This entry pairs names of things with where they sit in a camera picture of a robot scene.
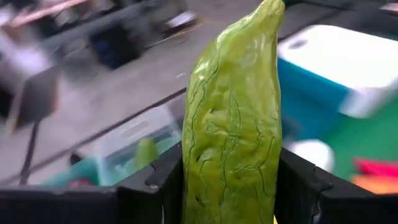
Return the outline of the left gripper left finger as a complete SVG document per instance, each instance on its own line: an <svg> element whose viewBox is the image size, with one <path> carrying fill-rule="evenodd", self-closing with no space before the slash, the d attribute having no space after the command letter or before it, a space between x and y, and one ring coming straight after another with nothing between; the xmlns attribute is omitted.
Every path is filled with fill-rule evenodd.
<svg viewBox="0 0 398 224"><path fill-rule="evenodd" d="M1 186L1 223L179 223L182 149L177 143L114 186Z"/></svg>

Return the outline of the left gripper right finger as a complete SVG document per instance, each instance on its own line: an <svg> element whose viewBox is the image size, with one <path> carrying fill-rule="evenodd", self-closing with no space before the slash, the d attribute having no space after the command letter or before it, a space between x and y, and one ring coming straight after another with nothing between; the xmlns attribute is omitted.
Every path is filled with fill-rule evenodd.
<svg viewBox="0 0 398 224"><path fill-rule="evenodd" d="M397 224L397 195L374 194L283 148L275 217L281 224Z"/></svg>

